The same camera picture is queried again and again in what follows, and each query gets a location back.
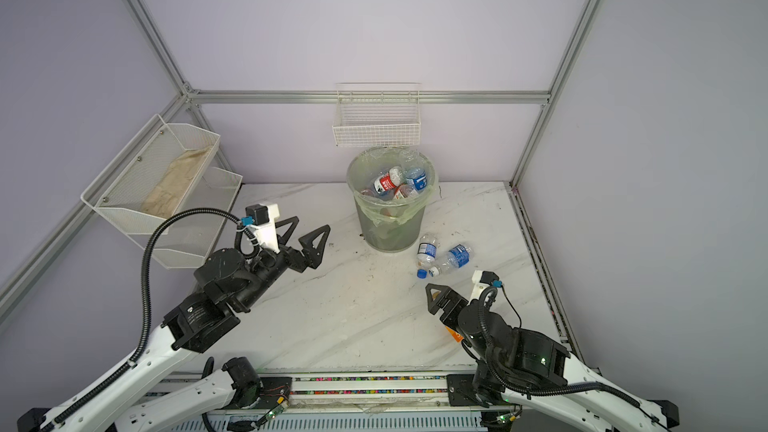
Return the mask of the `small crushed bottle blue label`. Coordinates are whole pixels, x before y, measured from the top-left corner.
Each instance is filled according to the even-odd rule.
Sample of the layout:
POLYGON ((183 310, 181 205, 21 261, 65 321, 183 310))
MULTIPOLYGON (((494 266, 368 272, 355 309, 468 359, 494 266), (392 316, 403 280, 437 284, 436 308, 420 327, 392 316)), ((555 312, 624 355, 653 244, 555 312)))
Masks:
POLYGON ((473 249, 471 247, 457 244, 440 256, 437 255, 436 262, 431 268, 425 270, 418 266, 416 277, 419 279, 432 278, 460 269, 471 261, 472 255, 473 249))

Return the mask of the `small clear bottle blue white label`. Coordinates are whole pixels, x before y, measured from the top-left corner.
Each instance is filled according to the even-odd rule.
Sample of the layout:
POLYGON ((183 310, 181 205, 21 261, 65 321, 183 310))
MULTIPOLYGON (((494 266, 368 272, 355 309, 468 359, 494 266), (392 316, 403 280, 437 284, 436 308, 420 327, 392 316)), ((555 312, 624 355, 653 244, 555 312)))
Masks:
POLYGON ((436 262, 438 255, 438 240, 432 233, 424 234, 418 240, 417 263, 420 269, 429 269, 436 262))

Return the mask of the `red cap clear bottle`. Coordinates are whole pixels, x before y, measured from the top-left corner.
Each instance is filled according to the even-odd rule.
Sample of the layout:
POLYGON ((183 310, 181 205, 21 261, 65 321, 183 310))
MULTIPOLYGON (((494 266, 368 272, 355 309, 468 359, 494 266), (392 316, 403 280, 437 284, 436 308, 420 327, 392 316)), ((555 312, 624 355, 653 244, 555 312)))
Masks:
POLYGON ((373 188, 378 195, 385 195, 395 190, 404 182, 403 170, 400 166, 390 168, 373 181, 373 188))

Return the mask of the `orange NFC juice bottle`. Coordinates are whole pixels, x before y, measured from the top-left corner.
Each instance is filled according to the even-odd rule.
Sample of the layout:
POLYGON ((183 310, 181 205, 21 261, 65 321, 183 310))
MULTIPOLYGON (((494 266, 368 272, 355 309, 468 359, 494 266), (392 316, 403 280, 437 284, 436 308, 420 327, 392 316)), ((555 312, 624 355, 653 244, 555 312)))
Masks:
POLYGON ((451 337, 452 337, 452 338, 453 338, 453 339, 454 339, 454 340, 455 340, 457 343, 461 343, 461 342, 464 340, 464 337, 463 337, 461 334, 459 334, 458 332, 456 332, 455 330, 453 330, 453 329, 451 329, 451 328, 449 328, 449 327, 446 327, 446 330, 449 332, 449 334, 451 335, 451 337))

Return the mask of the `clear bottle green neck label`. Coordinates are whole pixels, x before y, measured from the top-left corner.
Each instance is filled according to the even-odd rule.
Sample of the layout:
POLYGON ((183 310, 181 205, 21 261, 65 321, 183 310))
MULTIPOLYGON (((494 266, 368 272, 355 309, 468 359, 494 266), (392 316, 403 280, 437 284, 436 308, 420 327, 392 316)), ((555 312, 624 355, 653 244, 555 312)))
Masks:
POLYGON ((397 200, 405 200, 412 196, 416 196, 418 191, 410 184, 401 184, 395 189, 393 198, 397 200))

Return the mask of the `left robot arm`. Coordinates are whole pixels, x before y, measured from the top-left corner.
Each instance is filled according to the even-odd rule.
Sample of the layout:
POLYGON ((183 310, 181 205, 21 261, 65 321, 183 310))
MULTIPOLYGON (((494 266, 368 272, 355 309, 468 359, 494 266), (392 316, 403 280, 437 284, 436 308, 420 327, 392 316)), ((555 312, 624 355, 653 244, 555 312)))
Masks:
POLYGON ((300 237, 301 247, 287 242, 299 220, 282 220, 274 204, 251 206, 244 218, 215 208, 193 208, 171 216, 150 236, 141 266, 142 329, 136 349, 89 387, 59 406, 32 408, 17 421, 20 431, 161 431, 215 409, 251 408, 262 396, 263 383, 249 360, 236 357, 200 381, 151 402, 145 394, 181 365, 202 356, 240 323, 241 315, 288 269, 299 273, 318 268, 329 226, 300 237), (220 216, 236 226, 238 246, 212 253, 194 273, 196 291, 151 325, 150 262, 166 229, 194 215, 220 216), (280 227, 288 229, 278 234, 280 227))

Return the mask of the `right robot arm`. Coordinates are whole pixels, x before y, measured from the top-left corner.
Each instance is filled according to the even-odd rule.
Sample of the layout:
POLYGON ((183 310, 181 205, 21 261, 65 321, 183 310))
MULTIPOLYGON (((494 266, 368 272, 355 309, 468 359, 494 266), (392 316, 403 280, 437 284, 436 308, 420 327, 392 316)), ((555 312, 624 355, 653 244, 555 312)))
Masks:
POLYGON ((530 408, 580 431, 672 431, 676 404, 634 395, 584 364, 549 336, 512 326, 492 307, 506 294, 498 280, 480 282, 466 299, 428 284, 427 310, 461 338, 476 369, 470 391, 488 408, 530 408))

